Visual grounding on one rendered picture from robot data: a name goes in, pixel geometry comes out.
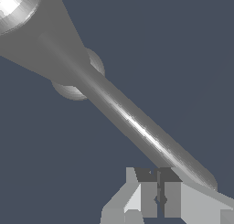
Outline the long grey metal faucet rod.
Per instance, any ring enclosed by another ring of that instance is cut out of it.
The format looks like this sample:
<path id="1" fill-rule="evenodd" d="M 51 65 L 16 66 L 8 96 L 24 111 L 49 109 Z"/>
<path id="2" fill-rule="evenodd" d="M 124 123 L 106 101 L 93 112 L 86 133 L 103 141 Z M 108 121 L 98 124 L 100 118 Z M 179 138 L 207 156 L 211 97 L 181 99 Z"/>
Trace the long grey metal faucet rod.
<path id="1" fill-rule="evenodd" d="M 218 188 L 215 177 L 204 166 L 91 64 L 82 64 L 59 38 L 44 33 L 38 43 L 71 76 L 72 84 L 156 166 L 175 167 L 199 185 Z"/>

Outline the round grey faucet base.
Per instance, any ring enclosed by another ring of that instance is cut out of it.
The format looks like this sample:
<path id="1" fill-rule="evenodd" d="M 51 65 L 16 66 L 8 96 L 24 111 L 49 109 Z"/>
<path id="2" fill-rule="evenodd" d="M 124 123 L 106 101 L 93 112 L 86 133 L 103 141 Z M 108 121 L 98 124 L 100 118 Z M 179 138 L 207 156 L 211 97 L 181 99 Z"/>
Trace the round grey faucet base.
<path id="1" fill-rule="evenodd" d="M 94 67 L 100 74 L 105 75 L 105 68 L 101 61 L 101 58 L 93 50 L 89 48 L 86 48 L 86 50 L 90 57 L 90 64 L 92 65 L 92 67 Z M 74 86 L 64 86 L 61 84 L 57 84 L 54 81 L 52 81 L 52 86 L 62 97 L 66 99 L 72 101 L 87 100 L 87 97 Z"/>

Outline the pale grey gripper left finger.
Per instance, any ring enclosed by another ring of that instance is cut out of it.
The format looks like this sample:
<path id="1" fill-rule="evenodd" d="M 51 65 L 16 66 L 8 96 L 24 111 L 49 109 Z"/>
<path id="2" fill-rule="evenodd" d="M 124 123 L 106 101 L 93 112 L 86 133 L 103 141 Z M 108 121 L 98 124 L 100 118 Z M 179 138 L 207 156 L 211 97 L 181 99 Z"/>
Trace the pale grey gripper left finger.
<path id="1" fill-rule="evenodd" d="M 100 224 L 144 224 L 157 217 L 157 182 L 149 168 L 127 167 L 126 182 L 103 207 Z"/>

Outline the grey cone faucet body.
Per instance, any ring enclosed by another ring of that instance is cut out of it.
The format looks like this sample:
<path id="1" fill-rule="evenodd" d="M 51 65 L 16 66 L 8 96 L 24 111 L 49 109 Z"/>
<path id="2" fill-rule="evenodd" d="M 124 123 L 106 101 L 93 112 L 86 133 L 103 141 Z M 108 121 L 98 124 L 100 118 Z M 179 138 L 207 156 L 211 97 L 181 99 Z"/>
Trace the grey cone faucet body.
<path id="1" fill-rule="evenodd" d="M 0 56 L 67 86 L 90 64 L 62 0 L 0 0 Z"/>

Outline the shiny grey metal ball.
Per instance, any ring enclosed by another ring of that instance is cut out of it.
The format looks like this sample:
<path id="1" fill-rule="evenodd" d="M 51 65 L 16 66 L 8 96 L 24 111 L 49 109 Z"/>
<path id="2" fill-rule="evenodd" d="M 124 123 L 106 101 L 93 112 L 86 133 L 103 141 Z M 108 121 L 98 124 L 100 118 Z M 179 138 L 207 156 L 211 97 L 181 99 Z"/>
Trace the shiny grey metal ball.
<path id="1" fill-rule="evenodd" d="M 35 14 L 41 0 L 0 0 L 0 36 L 23 26 Z"/>

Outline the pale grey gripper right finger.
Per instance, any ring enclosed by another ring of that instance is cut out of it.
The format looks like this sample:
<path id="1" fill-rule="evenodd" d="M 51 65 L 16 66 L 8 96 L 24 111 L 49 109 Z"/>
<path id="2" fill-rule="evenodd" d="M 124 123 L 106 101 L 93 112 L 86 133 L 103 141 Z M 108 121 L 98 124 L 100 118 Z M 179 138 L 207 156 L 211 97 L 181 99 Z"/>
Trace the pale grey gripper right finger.
<path id="1" fill-rule="evenodd" d="M 186 224 L 234 224 L 234 199 L 194 182 L 177 168 L 158 169 L 158 201 L 165 218 Z"/>

